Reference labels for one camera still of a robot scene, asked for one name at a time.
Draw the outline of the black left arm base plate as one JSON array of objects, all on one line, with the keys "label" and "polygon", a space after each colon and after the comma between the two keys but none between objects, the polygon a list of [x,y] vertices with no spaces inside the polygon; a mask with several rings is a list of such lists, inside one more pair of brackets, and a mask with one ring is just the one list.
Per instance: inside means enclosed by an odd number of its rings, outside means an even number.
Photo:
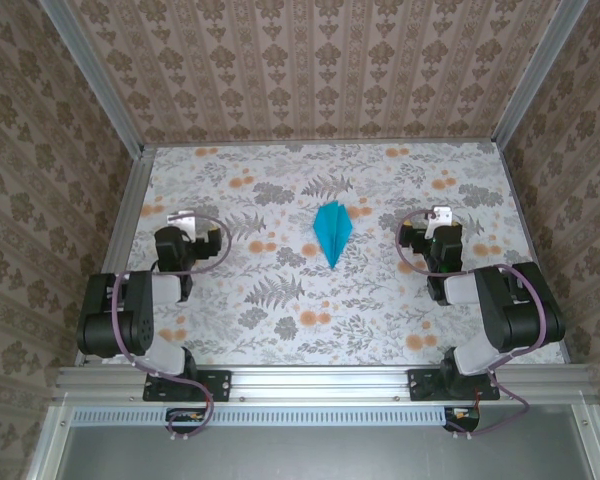
[{"label": "black left arm base plate", "polygon": [[[230,370],[198,370],[194,380],[209,391],[215,402],[229,401],[232,380]],[[142,399],[145,402],[165,403],[205,402],[206,396],[198,387],[148,375]]]}]

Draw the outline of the blue square paper sheet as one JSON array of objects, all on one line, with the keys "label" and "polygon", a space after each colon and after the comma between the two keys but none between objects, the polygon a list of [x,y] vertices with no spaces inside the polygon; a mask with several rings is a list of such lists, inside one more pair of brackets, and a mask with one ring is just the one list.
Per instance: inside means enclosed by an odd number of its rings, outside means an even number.
[{"label": "blue square paper sheet", "polygon": [[353,230],[346,207],[337,201],[321,206],[313,228],[329,267],[334,269]]}]

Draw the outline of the aluminium table side rail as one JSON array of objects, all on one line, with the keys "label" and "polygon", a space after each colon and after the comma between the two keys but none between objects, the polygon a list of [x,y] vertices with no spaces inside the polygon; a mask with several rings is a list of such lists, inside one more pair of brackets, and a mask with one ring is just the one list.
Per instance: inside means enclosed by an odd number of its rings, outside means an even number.
[{"label": "aluminium table side rail", "polygon": [[76,330],[76,342],[83,357],[107,359],[129,355],[129,348],[143,355],[151,344],[152,315],[149,300],[136,298],[128,310],[121,309],[122,280],[126,274],[132,243],[141,216],[142,205],[155,159],[146,150],[131,168],[122,203],[114,225],[112,241],[104,261],[104,269],[89,277]]},{"label": "aluminium table side rail", "polygon": [[[514,181],[513,181],[513,177],[512,177],[511,171],[509,169],[509,166],[507,164],[505,155],[503,153],[502,148],[500,147],[500,145],[496,141],[493,141],[492,143],[496,147],[496,151],[498,152],[499,158],[501,160],[501,163],[502,163],[502,166],[503,166],[503,169],[504,169],[504,173],[506,175],[506,178],[507,178],[510,190],[511,190],[512,199],[513,199],[513,202],[515,204],[515,208],[516,208],[516,211],[517,211],[517,214],[518,214],[518,217],[519,217],[519,220],[520,220],[523,232],[524,232],[524,236],[525,236],[526,243],[527,243],[528,250],[529,250],[529,255],[535,261],[535,263],[537,263],[540,266],[540,261],[539,261],[538,255],[537,255],[537,250],[535,248],[532,236],[530,234],[530,231],[529,231],[529,228],[528,228],[528,223],[527,223],[526,218],[524,216],[524,211],[523,211],[523,208],[522,208],[522,205],[521,205],[518,193],[516,191],[516,187],[515,187],[515,184],[514,184]],[[568,352],[568,349],[566,347],[566,344],[565,344],[564,340],[561,340],[558,343],[558,345],[559,345],[560,352],[561,352],[561,355],[562,355],[562,358],[563,358],[563,363],[570,364],[571,363],[571,359],[570,359],[570,355],[569,355],[569,352]]]}]

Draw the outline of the aluminium frame post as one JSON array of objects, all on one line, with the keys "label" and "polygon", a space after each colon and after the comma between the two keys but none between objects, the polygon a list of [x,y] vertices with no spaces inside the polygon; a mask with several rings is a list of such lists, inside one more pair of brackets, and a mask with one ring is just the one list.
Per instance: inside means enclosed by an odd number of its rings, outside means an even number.
[{"label": "aluminium frame post", "polygon": [[77,17],[65,0],[39,0],[72,58],[95,94],[131,158],[142,157],[144,142],[122,97],[111,82],[105,64],[98,59]]},{"label": "aluminium frame post", "polygon": [[503,151],[566,44],[588,0],[561,0],[494,130],[492,141]]}]

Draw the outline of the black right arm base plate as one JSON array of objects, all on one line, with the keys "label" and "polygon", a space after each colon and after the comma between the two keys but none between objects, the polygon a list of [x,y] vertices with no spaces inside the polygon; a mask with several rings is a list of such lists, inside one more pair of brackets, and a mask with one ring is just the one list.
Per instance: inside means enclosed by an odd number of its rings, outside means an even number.
[{"label": "black right arm base plate", "polygon": [[499,400],[500,391],[486,374],[463,376],[441,369],[415,369],[407,373],[413,401]]}]

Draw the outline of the grey metal panel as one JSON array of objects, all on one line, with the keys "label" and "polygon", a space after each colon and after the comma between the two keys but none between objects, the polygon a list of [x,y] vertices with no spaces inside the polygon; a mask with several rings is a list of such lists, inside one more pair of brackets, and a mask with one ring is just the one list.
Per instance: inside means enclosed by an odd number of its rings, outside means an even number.
[{"label": "grey metal panel", "polygon": [[535,406],[463,437],[439,426],[82,426],[52,408],[25,480],[600,480],[600,409]]}]

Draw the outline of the thin aluminium table rail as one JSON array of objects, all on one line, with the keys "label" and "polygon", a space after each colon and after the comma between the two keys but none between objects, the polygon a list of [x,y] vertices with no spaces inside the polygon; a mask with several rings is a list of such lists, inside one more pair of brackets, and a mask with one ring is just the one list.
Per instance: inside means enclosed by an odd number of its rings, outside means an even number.
[{"label": "thin aluminium table rail", "polygon": [[194,147],[247,147],[247,146],[310,146],[310,145],[347,145],[347,144],[467,144],[488,143],[496,144],[496,141],[486,137],[476,138],[380,138],[380,139],[320,139],[320,140],[275,140],[275,141],[212,141],[212,142],[189,142],[189,143],[146,143],[143,151],[160,148],[194,148]]}]

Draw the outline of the wide aluminium base rail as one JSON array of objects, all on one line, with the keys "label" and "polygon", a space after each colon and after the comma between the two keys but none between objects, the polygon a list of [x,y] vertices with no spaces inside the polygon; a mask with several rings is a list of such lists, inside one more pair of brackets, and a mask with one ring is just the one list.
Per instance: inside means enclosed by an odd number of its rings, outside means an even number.
[{"label": "wide aluminium base rail", "polygon": [[[411,402],[416,366],[229,366],[228,405],[389,406]],[[505,365],[497,381],[535,405],[592,404],[596,401],[584,365]],[[54,405],[136,406],[145,374],[126,365],[88,364],[63,368],[52,391]]]}]

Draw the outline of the floral patterned table cover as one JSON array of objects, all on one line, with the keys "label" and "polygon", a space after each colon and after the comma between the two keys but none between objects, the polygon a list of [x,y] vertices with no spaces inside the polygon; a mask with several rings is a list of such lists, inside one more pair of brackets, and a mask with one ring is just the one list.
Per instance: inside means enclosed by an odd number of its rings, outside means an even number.
[{"label": "floral patterned table cover", "polygon": [[[233,237],[227,259],[195,278],[187,302],[154,314],[157,333],[200,364],[425,364],[469,340],[478,307],[433,302],[424,260],[395,247],[399,221],[417,209],[451,207],[467,269],[530,257],[493,144],[154,152],[129,267],[152,265],[155,232],[181,209],[199,214],[200,230],[219,219]],[[334,201],[353,230],[331,269],[313,225]]]}]

